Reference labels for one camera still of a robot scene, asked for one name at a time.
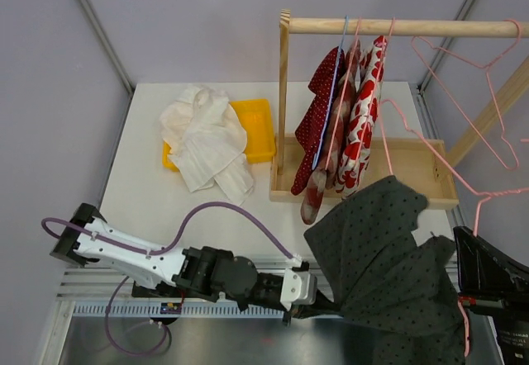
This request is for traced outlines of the pink wire hanger grey skirt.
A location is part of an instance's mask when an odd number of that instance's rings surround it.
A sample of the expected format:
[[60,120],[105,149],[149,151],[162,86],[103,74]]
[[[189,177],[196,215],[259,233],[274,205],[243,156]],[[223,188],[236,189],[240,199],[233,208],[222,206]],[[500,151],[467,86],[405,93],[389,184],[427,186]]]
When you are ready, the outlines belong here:
[[435,150],[435,148],[431,145],[431,141],[430,140],[425,139],[421,133],[419,133],[418,131],[412,129],[408,125],[407,119],[406,119],[405,115],[403,114],[401,108],[397,105],[397,103],[393,99],[386,98],[386,99],[384,99],[384,100],[379,102],[379,119],[380,119],[380,123],[379,124],[380,124],[380,129],[381,129],[381,132],[382,132],[382,138],[383,138],[383,142],[384,142],[384,151],[386,153],[386,159],[387,159],[387,162],[388,162],[388,168],[389,168],[389,172],[390,173],[393,172],[393,165],[392,165],[392,161],[390,159],[390,155],[389,155],[389,151],[388,151],[387,139],[386,139],[386,134],[385,134],[385,131],[384,131],[384,119],[383,119],[383,115],[382,115],[382,105],[384,103],[388,103],[388,102],[393,106],[393,108],[400,115],[400,118],[401,118],[401,120],[403,122],[404,129],[406,131],[408,131],[408,132],[413,133],[419,139],[419,142],[422,143],[423,145],[425,145],[429,149],[429,151],[434,154],[434,157],[437,160],[439,160],[449,170],[449,175],[450,176],[455,176],[456,179],[459,180],[475,196],[480,197],[480,200],[479,200],[478,205],[476,207],[476,215],[475,215],[475,218],[474,218],[474,228],[473,228],[473,231],[472,231],[472,234],[471,234],[473,237],[477,238],[479,236],[480,211],[481,211],[481,207],[482,207],[482,205],[484,203],[486,203],[487,201],[490,201],[491,199],[496,198],[496,197],[513,196],[513,195],[519,195],[519,194],[523,194],[523,193],[527,193],[528,192],[528,187],[521,187],[521,188],[516,188],[516,189],[508,189],[508,190],[496,191],[496,192],[486,192],[486,191],[478,192],[478,191],[474,190],[468,184],[468,182],[461,175],[459,175],[455,171],[455,169],[453,167],[450,166],[450,164],[446,160],[446,158],[444,156],[442,156],[437,150]]

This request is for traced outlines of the dark grey dotted skirt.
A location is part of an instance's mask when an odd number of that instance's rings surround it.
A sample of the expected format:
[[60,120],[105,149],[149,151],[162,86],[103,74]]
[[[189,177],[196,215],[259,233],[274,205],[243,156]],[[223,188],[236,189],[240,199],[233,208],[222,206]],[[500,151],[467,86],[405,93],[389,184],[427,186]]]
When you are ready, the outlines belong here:
[[306,230],[336,312],[375,329],[374,364],[465,363],[464,318],[446,272],[455,242],[412,233],[426,197],[388,176]]

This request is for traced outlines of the white pleated skirt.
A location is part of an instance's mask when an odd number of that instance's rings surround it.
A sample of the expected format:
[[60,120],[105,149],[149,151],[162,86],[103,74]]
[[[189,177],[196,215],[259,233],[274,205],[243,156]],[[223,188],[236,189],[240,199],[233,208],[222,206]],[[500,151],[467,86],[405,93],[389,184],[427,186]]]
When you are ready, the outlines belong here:
[[217,185],[238,206],[251,194],[247,134],[225,92],[189,85],[161,113],[160,124],[169,160],[190,192]]

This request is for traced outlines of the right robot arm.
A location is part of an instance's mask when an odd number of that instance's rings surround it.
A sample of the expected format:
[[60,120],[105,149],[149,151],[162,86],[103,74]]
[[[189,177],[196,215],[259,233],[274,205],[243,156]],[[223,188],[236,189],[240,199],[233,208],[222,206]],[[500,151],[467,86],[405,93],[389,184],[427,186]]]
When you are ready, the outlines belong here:
[[528,363],[528,266],[509,257],[466,226],[453,229],[459,301],[493,319],[503,362]]

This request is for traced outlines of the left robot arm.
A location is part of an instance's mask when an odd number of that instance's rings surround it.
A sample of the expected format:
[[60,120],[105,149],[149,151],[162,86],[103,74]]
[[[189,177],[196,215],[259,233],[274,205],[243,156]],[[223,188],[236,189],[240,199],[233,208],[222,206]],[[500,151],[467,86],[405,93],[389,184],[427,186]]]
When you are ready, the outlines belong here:
[[[263,273],[251,259],[229,250],[179,246],[192,217],[213,207],[232,210],[256,226],[287,259],[283,273]],[[248,211],[224,201],[193,208],[166,246],[118,230],[87,203],[81,204],[70,220],[47,217],[41,226],[56,240],[52,257],[80,267],[96,263],[112,268],[155,297],[191,297],[211,303],[225,298],[239,312],[253,308],[277,311],[285,324],[292,319],[338,313],[337,305],[318,289],[317,277],[307,261],[289,252]]]

